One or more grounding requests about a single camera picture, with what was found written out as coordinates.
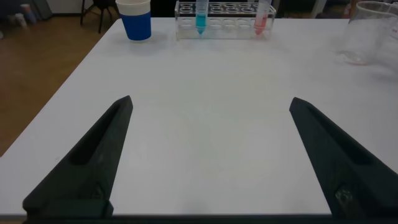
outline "clear beaker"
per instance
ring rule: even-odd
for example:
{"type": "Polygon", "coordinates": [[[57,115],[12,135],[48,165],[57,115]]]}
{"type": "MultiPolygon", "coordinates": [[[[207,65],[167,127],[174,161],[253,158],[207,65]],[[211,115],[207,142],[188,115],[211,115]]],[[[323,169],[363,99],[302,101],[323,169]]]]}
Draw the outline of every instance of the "clear beaker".
{"type": "Polygon", "coordinates": [[[397,21],[397,5],[375,1],[357,3],[337,53],[344,55],[348,63],[371,63],[397,21]]]}

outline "table surface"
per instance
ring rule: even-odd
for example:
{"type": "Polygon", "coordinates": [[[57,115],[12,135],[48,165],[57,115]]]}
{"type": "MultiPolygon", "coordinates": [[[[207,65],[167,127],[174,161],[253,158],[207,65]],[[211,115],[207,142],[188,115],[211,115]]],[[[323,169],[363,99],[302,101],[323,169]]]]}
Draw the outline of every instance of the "table surface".
{"type": "Polygon", "coordinates": [[[175,40],[174,19],[130,42],[120,20],[0,158],[0,215],[118,98],[134,109],[114,214],[330,213],[289,113],[313,103],[398,171],[397,69],[341,62],[347,20],[276,19],[272,37],[175,40]]]}

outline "test tube rack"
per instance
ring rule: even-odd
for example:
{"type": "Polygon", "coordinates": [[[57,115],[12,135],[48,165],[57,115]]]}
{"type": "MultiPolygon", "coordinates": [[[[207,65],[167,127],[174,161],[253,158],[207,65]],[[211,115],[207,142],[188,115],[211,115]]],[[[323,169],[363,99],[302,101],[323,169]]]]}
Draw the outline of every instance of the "test tube rack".
{"type": "Polygon", "coordinates": [[[268,39],[271,35],[276,10],[271,6],[266,28],[256,35],[254,21],[256,2],[209,2],[206,30],[202,35],[195,25],[195,2],[175,4],[175,33],[180,39],[268,39]]]}

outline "red liquid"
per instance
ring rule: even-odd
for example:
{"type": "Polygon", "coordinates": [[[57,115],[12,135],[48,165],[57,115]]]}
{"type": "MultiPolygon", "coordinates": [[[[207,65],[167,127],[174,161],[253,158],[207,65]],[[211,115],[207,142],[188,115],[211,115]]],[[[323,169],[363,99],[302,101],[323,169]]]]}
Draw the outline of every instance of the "red liquid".
{"type": "Polygon", "coordinates": [[[260,35],[262,33],[262,31],[264,31],[264,29],[266,28],[267,17],[268,17],[268,15],[264,15],[260,25],[257,25],[257,23],[254,23],[254,28],[256,30],[255,32],[257,35],[260,35]]]}

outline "floor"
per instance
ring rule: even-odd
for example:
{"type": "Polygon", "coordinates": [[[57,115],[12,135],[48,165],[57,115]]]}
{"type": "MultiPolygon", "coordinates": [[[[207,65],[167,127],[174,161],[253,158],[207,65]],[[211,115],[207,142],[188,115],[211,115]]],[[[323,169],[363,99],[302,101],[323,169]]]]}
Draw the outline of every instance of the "floor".
{"type": "Polygon", "coordinates": [[[24,30],[3,24],[0,40],[0,156],[84,59],[111,22],[99,15],[53,17],[24,30]]]}
{"type": "Polygon", "coordinates": [[[22,221],[0,221],[0,224],[21,224],[22,221]]]}

